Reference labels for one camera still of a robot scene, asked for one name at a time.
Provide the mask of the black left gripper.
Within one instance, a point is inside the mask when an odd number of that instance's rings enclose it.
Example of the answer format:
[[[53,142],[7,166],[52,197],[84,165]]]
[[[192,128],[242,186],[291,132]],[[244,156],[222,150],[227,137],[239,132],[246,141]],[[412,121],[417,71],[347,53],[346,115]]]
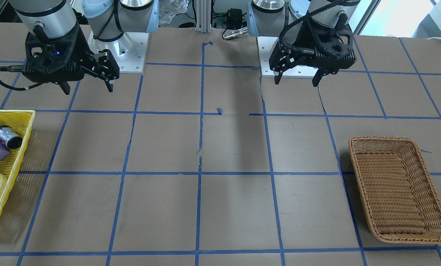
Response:
[[[284,27],[269,59],[275,84],[281,82],[286,70],[298,65],[318,68],[313,87],[318,87],[323,77],[352,67],[356,55],[347,20],[348,16],[338,16],[331,26],[324,26],[308,17]]]

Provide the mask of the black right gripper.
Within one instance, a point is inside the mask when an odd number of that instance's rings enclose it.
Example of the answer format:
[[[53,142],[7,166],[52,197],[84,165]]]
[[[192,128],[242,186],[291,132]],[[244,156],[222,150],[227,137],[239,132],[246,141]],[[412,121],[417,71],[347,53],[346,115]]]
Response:
[[[109,93],[120,68],[109,49],[95,54],[89,48],[83,30],[74,26],[61,37],[50,38],[43,26],[34,26],[26,41],[24,76],[36,83],[58,83],[65,95],[70,95],[69,81],[79,81],[88,74],[102,79]]]

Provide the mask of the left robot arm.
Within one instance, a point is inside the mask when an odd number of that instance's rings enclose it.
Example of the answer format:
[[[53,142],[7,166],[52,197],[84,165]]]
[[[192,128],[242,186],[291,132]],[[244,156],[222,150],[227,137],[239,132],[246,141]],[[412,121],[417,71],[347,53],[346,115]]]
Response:
[[[296,66],[317,68],[317,87],[323,77],[355,64],[349,19],[359,0],[253,0],[248,4],[248,33],[274,37],[269,69],[275,83]]]

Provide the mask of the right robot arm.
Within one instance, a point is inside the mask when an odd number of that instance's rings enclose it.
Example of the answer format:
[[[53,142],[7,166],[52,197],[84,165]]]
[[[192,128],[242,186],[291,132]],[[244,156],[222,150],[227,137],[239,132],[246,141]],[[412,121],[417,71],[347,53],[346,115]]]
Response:
[[[125,63],[143,55],[131,35],[159,26],[158,0],[83,0],[82,13],[68,0],[9,3],[29,31],[26,62],[0,67],[0,85],[14,91],[53,83],[68,95],[69,82],[90,75],[112,92]]]

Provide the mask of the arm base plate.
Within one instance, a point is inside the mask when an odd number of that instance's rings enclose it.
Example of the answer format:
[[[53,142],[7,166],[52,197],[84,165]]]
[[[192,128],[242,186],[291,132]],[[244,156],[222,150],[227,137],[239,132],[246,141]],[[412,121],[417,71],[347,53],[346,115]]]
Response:
[[[257,37],[258,56],[262,77],[275,77],[274,72],[269,67],[269,58],[277,41],[278,37]],[[317,70],[318,68],[299,65],[293,69],[285,71],[282,77],[312,79]]]
[[[88,45],[92,52],[109,49],[112,52],[121,74],[143,74],[149,33],[124,33],[116,41],[103,42],[89,35]]]

